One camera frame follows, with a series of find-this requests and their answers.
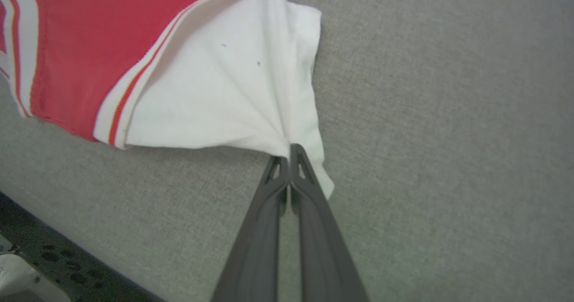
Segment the white stripe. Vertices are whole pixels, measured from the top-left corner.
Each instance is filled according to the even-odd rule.
[[[12,98],[18,105],[20,115],[24,117],[24,110],[18,103],[18,96],[16,95],[16,80],[14,79],[14,76],[16,75],[14,73],[14,47],[12,45],[12,18],[14,17],[14,8],[12,7],[10,0],[0,0],[0,3],[4,5],[4,9],[6,10],[6,16],[4,16],[4,44],[6,45],[6,56],[8,57],[8,69],[6,70],[6,73],[9,75],[8,82],[10,84],[10,93],[12,93]]]
[[[6,8],[6,18],[4,20],[4,44],[8,51],[8,61],[10,71],[10,86],[14,89],[13,96],[16,95],[16,73],[14,63],[14,47],[12,45],[12,18],[14,9],[10,0],[1,0]],[[18,47],[20,49],[20,99],[26,112],[31,116],[30,92],[34,81],[36,58],[38,51],[38,5],[35,0],[16,0],[20,8],[20,18],[18,20]]]
[[[117,84],[112,88],[112,90],[108,93],[100,109],[98,111],[98,116],[96,117],[96,122],[94,126],[94,138],[100,140],[104,143],[109,143],[109,134],[111,132],[111,127],[113,123],[113,116],[119,103],[126,93],[127,88],[129,87],[131,81],[137,75],[137,73],[145,67],[153,57],[153,54],[156,50],[159,49],[160,45],[162,45],[162,41],[165,40],[164,44],[158,54],[153,59],[152,63],[148,66],[148,68],[142,73],[141,77],[139,78],[138,82],[135,84],[134,89],[132,90],[127,102],[123,108],[123,111],[120,116],[119,124],[117,125],[117,133],[115,137],[115,146],[123,149],[125,148],[126,142],[126,133],[129,122],[131,120],[131,114],[135,108],[135,104],[139,99],[139,95],[143,91],[145,85],[149,77],[151,76],[152,72],[154,71],[156,65],[158,64],[162,53],[166,49],[166,46],[170,43],[171,38],[174,36],[176,30],[178,30],[178,26],[181,22],[198,6],[204,5],[205,3],[212,1],[212,0],[198,0],[192,5],[189,5],[187,8],[182,10],[178,13],[177,16],[168,24],[168,26],[164,29],[164,31],[160,34],[160,37],[156,40],[152,48],[144,55],[144,57],[136,63],[131,69],[125,73]],[[171,28],[174,28],[171,33],[168,35],[168,32]]]
[[[8,55],[2,51],[0,51],[0,69],[6,73],[10,71],[10,60]]]

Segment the red stripe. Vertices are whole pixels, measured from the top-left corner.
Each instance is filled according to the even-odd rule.
[[[14,49],[14,81],[16,82],[16,98],[22,107],[24,114],[27,117],[30,117],[30,115],[26,112],[26,108],[24,108],[22,105],[22,99],[20,98],[20,41],[18,40],[18,21],[20,20],[20,7],[18,6],[18,1],[16,0],[10,0],[10,3],[14,8],[14,16],[12,17],[12,47]]]
[[[141,77],[141,75],[144,73],[144,71],[148,68],[148,66],[152,63],[153,59],[156,58],[157,53],[160,51],[161,47],[164,45],[164,42],[167,40],[167,38],[170,36],[170,34],[172,33],[172,30],[174,29],[174,27],[176,26],[176,24],[179,22],[181,16],[187,11],[187,9],[183,10],[179,15],[178,18],[176,18],[176,21],[174,22],[174,25],[172,26],[172,28],[170,28],[170,31],[166,34],[166,36],[164,37],[164,40],[161,41],[160,46],[156,49],[156,51],[153,53],[152,58],[148,61],[148,64],[146,64],[144,67],[142,67],[142,69],[135,75],[135,77],[131,80],[130,85],[127,87],[125,93],[123,93],[123,96],[121,98],[121,100],[119,101],[119,104],[117,105],[117,108],[115,110],[115,113],[113,114],[113,121],[111,123],[111,130],[109,131],[109,138],[108,138],[108,143],[111,146],[115,146],[115,135],[117,134],[117,125],[119,124],[119,118],[122,115],[123,112],[123,108],[126,106],[126,102],[127,99],[130,97],[131,92],[134,90],[135,84],[139,81],[139,78]]]

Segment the gray table surface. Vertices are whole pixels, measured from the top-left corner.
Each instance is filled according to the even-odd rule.
[[[371,300],[572,300],[574,0],[292,1],[323,12],[330,206]],[[268,159],[90,143],[19,118],[6,83],[0,130],[0,189],[170,302],[209,300]]]

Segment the hole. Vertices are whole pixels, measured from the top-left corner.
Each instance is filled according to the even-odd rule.
[[[301,177],[301,179],[306,179],[305,173],[303,172],[303,167],[301,166],[301,163],[299,163],[299,176]]]
[[[273,179],[277,179],[279,177],[279,173],[281,173],[281,165],[277,164],[273,171]]]
[[[84,275],[78,273],[70,275],[70,280],[78,284],[84,284],[85,282],[88,282],[88,279]]]
[[[100,271],[96,271],[95,269],[91,269],[88,271],[88,275],[94,278],[102,278],[104,275]]]
[[[60,251],[60,254],[64,257],[68,257],[68,258],[74,257],[73,251],[69,251],[69,250],[65,250],[65,249],[63,251]]]
[[[60,260],[60,257],[54,253],[43,253],[42,258],[51,262],[57,262]]]
[[[71,269],[72,271],[79,271],[80,269],[82,269],[82,267],[80,266],[80,264],[76,263],[76,262],[66,262],[66,266]]]

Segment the striped trim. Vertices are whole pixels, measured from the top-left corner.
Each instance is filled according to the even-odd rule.
[[[20,114],[31,116],[30,92],[38,51],[38,6],[35,0],[0,0],[6,10],[0,70],[10,83]]]
[[[125,148],[131,114],[167,44],[183,22],[183,18],[199,5],[209,1],[212,0],[198,0],[181,10],[160,34],[146,55],[120,78],[100,106],[94,126],[94,138],[121,149]]]

